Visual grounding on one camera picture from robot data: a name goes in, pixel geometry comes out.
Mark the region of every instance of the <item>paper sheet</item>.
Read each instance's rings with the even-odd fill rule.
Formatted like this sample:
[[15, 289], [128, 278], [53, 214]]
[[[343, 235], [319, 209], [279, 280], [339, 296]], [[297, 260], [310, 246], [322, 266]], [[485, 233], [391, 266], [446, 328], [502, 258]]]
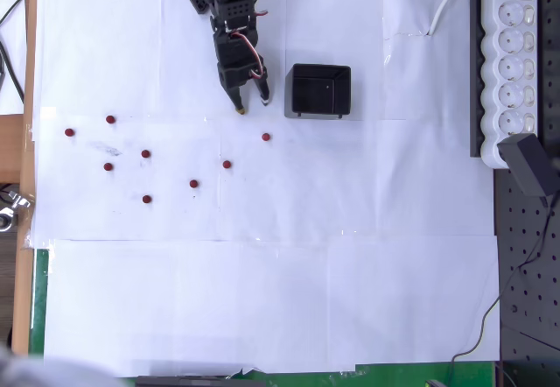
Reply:
[[[0, 17], [16, 2], [16, 0], [0, 0]], [[0, 25], [0, 41], [10, 57], [17, 80], [21, 88], [25, 88], [25, 56], [27, 39], [25, 36], [25, 3], [22, 1]], [[22, 114], [24, 104], [14, 86], [8, 70], [4, 65], [2, 85], [0, 85], [0, 115]]]
[[[449, 361], [476, 341], [497, 275], [493, 236], [304, 249], [57, 241], [45, 356], [116, 376]], [[466, 359], [495, 359], [498, 336], [496, 307]]]
[[450, 0], [433, 36], [441, 0], [384, 1], [379, 234], [491, 235], [492, 170], [469, 157], [468, 0]]

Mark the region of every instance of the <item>black container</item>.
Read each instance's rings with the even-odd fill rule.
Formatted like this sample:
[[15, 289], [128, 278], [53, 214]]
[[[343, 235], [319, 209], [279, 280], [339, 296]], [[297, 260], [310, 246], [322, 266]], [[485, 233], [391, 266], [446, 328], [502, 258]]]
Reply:
[[295, 64], [286, 76], [284, 115], [332, 119], [350, 114], [350, 78], [348, 66]]

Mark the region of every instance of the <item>white power strip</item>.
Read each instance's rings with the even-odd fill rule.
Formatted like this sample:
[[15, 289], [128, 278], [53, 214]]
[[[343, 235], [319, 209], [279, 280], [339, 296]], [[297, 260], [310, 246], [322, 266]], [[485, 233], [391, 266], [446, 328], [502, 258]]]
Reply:
[[481, 0], [486, 87], [480, 97], [485, 110], [480, 156], [491, 168], [508, 168], [498, 153], [504, 138], [537, 133], [536, 21], [536, 0]]

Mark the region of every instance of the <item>pegboard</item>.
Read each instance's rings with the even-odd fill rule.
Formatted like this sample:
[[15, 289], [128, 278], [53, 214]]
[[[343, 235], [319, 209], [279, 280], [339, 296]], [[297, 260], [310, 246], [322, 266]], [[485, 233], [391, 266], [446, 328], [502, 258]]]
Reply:
[[[539, 138], [560, 156], [560, 0], [538, 0]], [[508, 170], [494, 174], [500, 288], [527, 259], [543, 231], [547, 209], [526, 197]], [[512, 278], [500, 301], [501, 355], [518, 386], [560, 385], [560, 207], [532, 264]]]

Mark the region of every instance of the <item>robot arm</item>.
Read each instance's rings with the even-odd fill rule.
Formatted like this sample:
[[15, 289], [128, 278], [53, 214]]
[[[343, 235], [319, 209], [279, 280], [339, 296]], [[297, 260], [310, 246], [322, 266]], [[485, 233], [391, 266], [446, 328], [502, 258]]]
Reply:
[[208, 6], [210, 7], [213, 42], [218, 58], [218, 76], [235, 110], [245, 114], [239, 87], [249, 80], [255, 81], [262, 103], [268, 103], [270, 91], [267, 70], [263, 57], [255, 49], [258, 42], [255, 0], [191, 2], [198, 13], [204, 13]]

